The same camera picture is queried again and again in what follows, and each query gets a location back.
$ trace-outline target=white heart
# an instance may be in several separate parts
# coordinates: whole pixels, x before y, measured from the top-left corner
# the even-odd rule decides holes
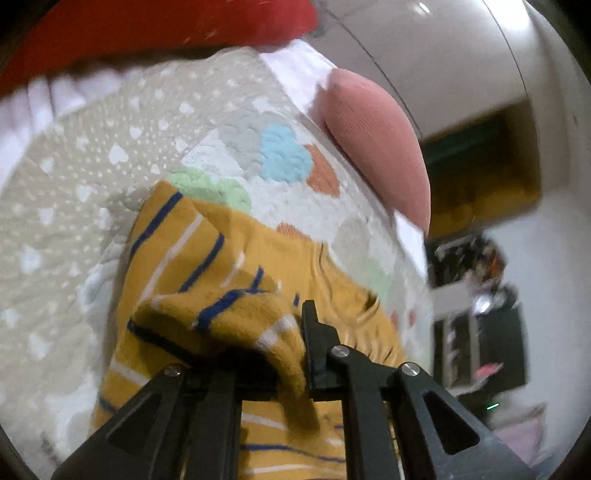
[[[39,209],[39,221],[45,226],[51,225],[53,221],[53,213],[54,210],[51,207]]]
[[[109,161],[113,165],[117,165],[121,162],[126,162],[129,160],[129,155],[123,148],[121,148],[118,144],[113,144],[111,147],[111,151],[109,152]]]
[[[99,219],[96,221],[97,226],[101,230],[109,230],[114,223],[115,221],[109,209],[101,207],[99,209]]]
[[[94,191],[95,191],[94,188],[89,187],[88,185],[77,185],[76,186],[76,196],[78,197],[78,199],[81,202],[87,201],[90,194],[93,193]]]
[[[178,107],[178,111],[181,113],[193,113],[195,110],[187,102],[183,102],[181,103],[181,106]]]
[[[47,302],[47,311],[49,312],[49,315],[53,315],[58,308],[59,304],[56,301],[48,301]]]
[[[23,207],[20,203],[15,203],[12,205],[12,212],[17,216],[21,216],[23,213],[25,213],[25,207]]]
[[[33,332],[29,335],[29,351],[37,360],[45,357],[49,353],[50,347],[51,344],[39,334]]]
[[[80,275],[80,269],[78,268],[78,265],[73,263],[70,266],[70,271],[68,272],[68,275],[71,277],[77,277],[78,275]]]
[[[142,129],[140,127],[129,127],[129,135],[134,140],[138,139],[141,134],[142,134]]]
[[[0,319],[4,320],[8,328],[14,328],[20,317],[15,309],[7,309],[2,312]]]
[[[44,158],[43,160],[41,160],[41,163],[39,164],[39,167],[47,174],[50,174],[51,171],[53,170],[53,157],[48,157],[48,158]]]
[[[185,142],[185,140],[181,137],[177,137],[174,139],[174,146],[176,147],[178,153],[181,153],[188,147],[187,142]]]
[[[86,137],[76,137],[76,148],[78,150],[82,150],[83,152],[85,152],[87,145],[88,145],[88,138],[86,138]]]
[[[269,99],[266,96],[260,96],[260,97],[256,97],[253,101],[252,101],[252,106],[256,109],[257,112],[259,113],[263,113],[263,112],[275,112],[281,115],[281,112],[275,108],[274,106],[272,106],[269,103]]]
[[[23,245],[21,253],[21,271],[30,275],[41,266],[41,254],[28,245]]]
[[[129,104],[135,108],[136,110],[139,110],[139,97],[132,97],[129,99]]]

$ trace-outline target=red pillow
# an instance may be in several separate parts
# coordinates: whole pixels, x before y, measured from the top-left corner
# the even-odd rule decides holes
[[[386,90],[343,69],[330,72],[320,111],[330,133],[390,212],[429,231],[431,187],[408,118]]]
[[[316,23],[309,0],[60,0],[0,74],[0,92],[83,59],[155,48],[279,45]]]

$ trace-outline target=metal screw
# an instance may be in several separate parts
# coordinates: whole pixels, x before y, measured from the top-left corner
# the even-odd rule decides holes
[[[338,356],[339,358],[344,358],[349,356],[349,349],[345,347],[345,345],[335,345],[332,347],[332,349],[330,349],[330,353],[332,353],[334,356]]]
[[[183,366],[179,364],[172,364],[164,369],[164,375],[167,377],[178,377],[181,373],[183,373]]]
[[[400,370],[404,375],[408,375],[409,377],[416,377],[420,371],[421,367],[418,366],[415,362],[406,362],[402,364]]]

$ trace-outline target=blue stripe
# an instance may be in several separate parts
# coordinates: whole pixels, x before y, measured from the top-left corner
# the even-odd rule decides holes
[[[345,463],[344,458],[339,457],[325,457],[322,455],[314,455],[310,452],[305,452],[304,450],[298,450],[296,448],[288,447],[287,445],[261,445],[259,443],[245,443],[240,445],[240,450],[245,450],[247,452],[269,452],[272,450],[280,450],[283,452],[292,452],[298,453],[299,455],[305,455],[306,457],[316,458],[318,460],[322,460],[323,462],[336,462],[336,463]]]
[[[216,316],[230,308],[238,301],[240,297],[246,295],[247,293],[265,293],[265,291],[253,290],[250,288],[243,288],[240,290],[228,290],[223,295],[223,297],[220,298],[216,303],[213,303],[209,307],[205,307],[202,311],[199,312],[199,315],[197,315],[196,328],[198,330],[209,330],[209,326],[211,325],[212,320]]]
[[[255,279],[252,281],[251,290],[256,290],[258,288],[258,286],[261,284],[262,276],[264,273],[265,271],[259,265],[259,268],[256,271]]]
[[[216,243],[214,244],[212,250],[208,253],[205,259],[201,262],[201,264],[195,269],[191,276],[187,279],[187,281],[183,284],[183,286],[178,291],[179,293],[185,293],[191,286],[195,283],[195,281],[201,276],[203,272],[207,270],[207,268],[212,264],[215,260],[217,254],[222,249],[224,243],[224,236],[220,233],[217,236]]]
[[[111,415],[115,415],[117,413],[117,407],[115,407],[111,402],[105,400],[103,397],[99,397],[99,405],[100,407],[107,413]]]
[[[199,362],[198,355],[189,352],[179,344],[174,343],[172,340],[168,340],[167,338],[161,336],[153,330],[150,330],[149,328],[141,327],[131,319],[129,319],[127,322],[127,329],[140,340],[161,348],[165,352],[170,353],[170,355],[175,356],[188,365]]]
[[[131,247],[131,252],[129,253],[129,259],[131,260],[135,253],[137,252],[138,248],[152,236],[152,234],[156,231],[156,229],[160,226],[166,216],[170,213],[170,211],[174,208],[174,206],[183,198],[183,194],[180,192],[176,192],[173,194],[166,203],[162,206],[162,208],[158,211],[156,216],[152,218],[146,230],[142,232],[139,238],[135,241],[133,246]]]

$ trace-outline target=bed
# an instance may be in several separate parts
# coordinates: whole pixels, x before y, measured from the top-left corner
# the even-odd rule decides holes
[[[313,115],[334,67],[295,40],[93,64],[0,100],[0,423],[41,479],[87,436],[121,255],[159,179],[327,242],[430,370],[422,234],[386,214]]]

